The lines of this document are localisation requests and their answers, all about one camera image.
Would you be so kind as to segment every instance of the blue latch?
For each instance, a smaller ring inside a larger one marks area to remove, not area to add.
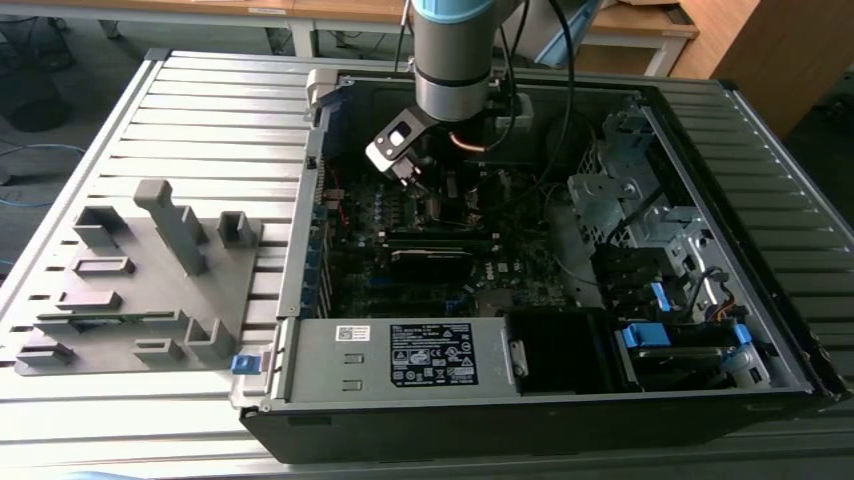
[[[235,355],[231,359],[231,373],[234,375],[260,375],[262,357],[258,355]]]
[[[670,338],[661,323],[633,323],[623,328],[626,347],[669,347]]]
[[[750,335],[750,330],[747,330],[747,325],[742,325],[741,323],[735,325],[735,337],[738,338],[738,343],[741,345],[747,345],[753,342],[753,336]]]
[[[653,293],[655,293],[655,298],[658,299],[658,307],[662,309],[662,312],[671,311],[673,307],[670,306],[670,300],[667,300],[665,287],[658,282],[653,283]]]

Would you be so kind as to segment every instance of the black cable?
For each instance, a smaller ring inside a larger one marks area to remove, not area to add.
[[[543,174],[536,180],[534,187],[527,190],[522,195],[516,198],[511,198],[504,203],[498,205],[495,208],[482,211],[484,213],[492,213],[499,210],[504,210],[512,204],[519,205],[519,200],[527,197],[532,192],[539,190],[543,181],[548,177],[548,172],[551,171],[551,167],[554,167],[555,162],[558,161],[558,157],[560,155],[560,147],[563,146],[563,142],[570,134],[570,129],[572,127],[572,105],[575,102],[575,51],[572,49],[572,32],[570,30],[570,24],[566,20],[566,15],[563,15],[563,10],[560,9],[560,5],[558,5],[556,0],[548,0],[548,4],[551,5],[551,10],[555,12],[558,17],[558,21],[560,22],[560,29],[563,30],[563,40],[566,42],[566,50],[567,50],[567,104],[566,104],[566,113],[563,115],[563,129],[560,130],[560,137],[558,139],[558,144],[555,145],[555,151],[548,159],[548,163],[546,164],[546,169],[543,170]]]
[[[13,147],[23,147],[24,146],[20,143],[9,142],[8,140],[4,140],[3,138],[0,138],[0,143],[5,143],[7,145],[12,145]]]
[[[519,29],[516,30],[516,38],[512,41],[512,47],[510,48],[510,60],[516,56],[516,49],[519,48],[519,41],[522,40],[522,32],[524,31],[524,24],[528,21],[528,11],[531,10],[531,0],[524,0],[524,7],[522,9],[522,19],[519,20]]]
[[[703,282],[717,272],[723,272],[723,270],[721,270],[721,267],[715,267],[713,265],[706,270],[703,270],[703,273],[699,274],[697,283],[694,283],[694,285],[691,286],[691,293],[689,294],[689,303],[685,305],[685,313],[682,314],[683,320],[687,320],[691,317],[691,314],[694,311],[694,304],[697,303],[697,299],[699,298],[699,291],[703,287]]]
[[[332,33],[332,32],[330,32],[328,30],[327,30],[327,32],[328,32],[330,34],[332,34],[332,36],[334,36],[334,37],[338,37],[338,35],[339,35],[339,33],[340,33],[340,36],[342,36],[342,37],[344,37],[344,38],[351,38],[351,39],[352,39],[352,38],[359,38],[359,37],[362,36],[362,34],[364,33],[364,32],[359,32],[359,33],[356,33],[355,35],[347,35],[344,32]]]
[[[374,54],[374,52],[376,52],[376,49],[378,49],[378,48],[379,48],[379,46],[382,45],[383,40],[386,40],[386,36],[387,36],[387,35],[388,35],[387,33],[383,33],[383,34],[380,35],[379,40],[376,41],[376,45],[374,45],[374,48],[371,49],[371,51],[368,51],[368,53],[363,53],[363,54],[362,54],[362,57],[367,57],[367,56],[372,55],[372,54]]]
[[[711,312],[711,315],[709,315],[707,317],[707,320],[711,319],[713,321],[717,321],[721,312],[729,310],[730,308],[733,308],[733,305],[735,305],[735,294],[727,288],[725,281],[718,282],[718,288],[721,288],[721,291],[726,293],[726,300],[721,303],[721,305],[717,306],[717,308]]]
[[[658,197],[661,197],[663,193],[665,193],[665,188],[659,186],[653,191],[650,196],[643,199],[643,202],[641,202],[641,205],[638,205],[638,208],[635,209],[635,211],[631,212],[629,216],[619,221],[619,223],[614,227],[614,230],[611,230],[611,233],[608,233],[608,236],[604,237],[606,244],[611,243],[611,240],[614,240],[614,237],[616,237],[616,234],[623,230],[623,228],[631,225],[635,222],[635,220],[638,220],[641,215],[646,213],[646,211],[653,206],[653,203],[655,203],[655,200],[658,200]]]
[[[408,19],[400,23],[400,32],[398,32],[398,48],[395,48],[395,73],[398,73],[398,62],[400,61],[400,49],[403,48],[403,35],[406,34],[406,24]]]
[[[510,132],[516,127],[516,74],[512,69],[512,56],[510,55],[510,46],[507,45],[507,35],[504,34],[504,27],[502,26],[498,31],[502,37],[502,50],[504,51],[504,63],[507,64],[507,83],[510,84],[510,123],[504,128],[504,133],[495,143],[486,149],[487,152],[495,150],[510,137]]]

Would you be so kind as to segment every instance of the slotted metal surface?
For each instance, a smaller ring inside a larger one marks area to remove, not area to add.
[[[854,452],[854,407],[753,427],[699,447],[566,457],[383,465],[280,465],[228,403],[227,372],[19,377],[11,368],[33,315],[59,285],[84,205],[131,201],[140,178],[168,178],[200,217],[244,210],[266,222],[242,342],[272,338],[282,267],[308,124],[303,86],[314,68],[382,70],[378,62],[173,52],[147,61],[0,291],[0,466],[140,477],[347,474],[390,477],[528,472],[843,455]],[[528,72],[520,77],[560,78]],[[584,76],[657,86],[671,102],[763,255],[781,275],[842,374],[854,377],[854,257],[850,234],[735,93],[713,82]],[[17,478],[17,474],[5,475]]]

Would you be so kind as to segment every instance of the warning label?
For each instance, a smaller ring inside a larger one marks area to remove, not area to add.
[[[392,325],[391,383],[396,387],[476,385],[471,324]]]

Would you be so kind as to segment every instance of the wire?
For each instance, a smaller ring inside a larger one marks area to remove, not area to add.
[[[344,32],[339,32],[339,31],[331,32],[330,30],[326,30],[326,33],[332,35],[332,38],[335,38],[335,40],[338,40],[339,39],[339,35],[342,37],[344,37],[344,38],[359,38],[364,32],[359,32],[355,35],[347,35]]]
[[[376,52],[376,49],[379,48],[379,46],[383,44],[383,40],[386,40],[386,37],[388,36],[387,33],[383,33],[379,37],[379,40],[376,41],[376,45],[374,45],[374,48],[371,49],[371,51],[368,53],[363,53],[362,56],[367,57],[370,55],[374,55],[374,52]]]
[[[699,298],[699,291],[702,289],[703,282],[717,272],[723,272],[723,270],[721,270],[721,267],[715,267],[713,265],[706,270],[703,270],[703,273],[699,274],[697,283],[694,283],[694,285],[691,286],[691,292],[689,293],[689,303],[685,306],[685,314],[682,315],[683,320],[687,320],[691,317],[694,304],[697,303],[697,299]]]
[[[0,157],[4,157],[5,155],[9,155],[11,153],[15,152],[20,152],[21,150],[27,150],[31,148],[59,148],[59,149],[67,149],[67,150],[73,150],[75,152],[77,152],[80,154],[80,156],[83,156],[85,154],[85,150],[81,149],[80,147],[75,147],[73,145],[64,145],[60,143],[36,143],[33,145],[21,145],[20,147],[15,147],[11,150],[7,150],[5,152],[0,152]]]
[[[555,145],[554,153],[551,155],[551,158],[548,159],[548,163],[546,164],[546,169],[543,170],[543,174],[540,175],[539,180],[536,180],[534,187],[531,187],[531,189],[522,193],[522,195],[519,195],[516,198],[507,200],[504,203],[491,208],[490,210],[483,211],[482,213],[492,213],[504,210],[510,205],[519,205],[519,200],[532,192],[536,192],[539,190],[540,185],[548,177],[551,167],[554,167],[554,164],[558,161],[560,147],[563,146],[563,142],[566,142],[572,127],[572,105],[575,103],[575,51],[572,49],[572,32],[570,31],[570,24],[566,20],[566,15],[563,15],[563,10],[560,10],[560,5],[558,5],[556,0],[548,0],[548,4],[551,5],[551,10],[555,12],[558,20],[560,22],[560,29],[563,30],[563,40],[566,42],[567,50],[567,104],[566,112],[563,115],[563,128],[560,129],[560,137],[558,138],[558,144]]]
[[[524,31],[524,24],[528,21],[528,11],[531,10],[531,0],[524,0],[524,8],[522,10],[522,19],[519,20],[519,29],[516,30],[516,38],[512,41],[512,47],[510,48],[510,59],[516,56],[516,48],[519,48],[519,41],[522,40],[522,32]]]
[[[661,197],[665,193],[665,188],[659,185],[659,187],[655,189],[655,191],[650,194],[649,197],[646,197],[643,199],[643,202],[641,202],[641,205],[638,205],[638,208],[635,209],[634,212],[631,212],[629,214],[629,216],[626,218],[623,218],[619,223],[616,224],[616,226],[614,227],[614,230],[611,230],[611,233],[608,233],[608,236],[604,237],[604,243],[611,243],[611,240],[614,240],[614,237],[616,237],[616,234],[629,226],[631,225],[635,220],[638,220],[638,218],[641,217],[641,215],[643,215],[646,213],[646,211],[650,209],[650,207],[653,206],[653,203],[655,203],[655,200],[658,200],[658,197]]]
[[[495,150],[495,148],[498,148],[499,145],[504,143],[504,141],[510,137],[510,132],[516,126],[516,74],[512,69],[512,60],[510,57],[510,46],[507,44],[507,34],[504,33],[504,26],[502,25],[502,27],[498,30],[500,32],[500,37],[502,37],[502,49],[504,51],[504,65],[507,67],[507,83],[510,84],[510,123],[504,128],[504,132],[502,133],[502,136],[499,137],[498,140],[495,140],[495,143],[492,143],[492,145],[490,145],[488,147],[483,147],[480,145],[474,145],[471,143],[463,142],[456,136],[456,134],[451,132],[450,136],[451,136],[451,142],[454,143],[454,145],[456,145],[463,150],[474,153],[484,153]]]
[[[475,186],[471,188],[471,190],[468,190],[468,193],[476,192],[478,188],[480,188],[480,185],[483,185],[490,178],[492,178],[495,175],[499,175],[502,172],[504,172],[504,169],[499,168],[498,170],[494,170],[488,175],[486,175],[480,179],[480,181],[475,184]]]
[[[451,142],[454,143],[454,145],[456,145],[462,150],[466,150],[467,152],[472,152],[472,153],[486,152],[486,147],[463,142],[456,137],[456,134],[454,132],[451,132]]]
[[[410,22],[410,5],[411,4],[412,4],[412,0],[406,0],[406,5],[403,6],[403,16],[400,17],[400,32],[398,32],[398,48],[395,48],[395,73],[398,73],[398,62],[400,61],[400,49],[403,47],[403,34],[406,33],[406,25]]]
[[[0,143],[5,143],[7,145],[12,145],[13,147],[23,147],[20,143],[9,142],[8,140],[0,138]]]
[[[596,282],[594,282],[592,280],[587,280],[586,278],[578,276],[578,274],[575,272],[572,272],[572,270],[566,268],[566,265],[563,265],[563,262],[560,262],[560,259],[558,258],[558,255],[555,255],[552,253],[551,254],[551,258],[554,258],[555,263],[560,267],[560,270],[563,270],[570,277],[572,277],[579,282],[586,283],[587,285],[592,285],[594,287],[599,288],[599,284]]]
[[[53,205],[53,202],[43,202],[43,203],[19,203],[11,202],[9,200],[0,200],[0,205],[7,205],[9,207],[47,207],[48,205]]]
[[[711,318],[714,319],[715,322],[719,322],[721,320],[723,320],[723,314],[729,312],[735,306],[735,294],[729,288],[726,288],[726,282],[719,282],[719,287],[723,293],[726,293],[727,299],[726,299],[726,302],[721,304],[718,309],[711,314]]]

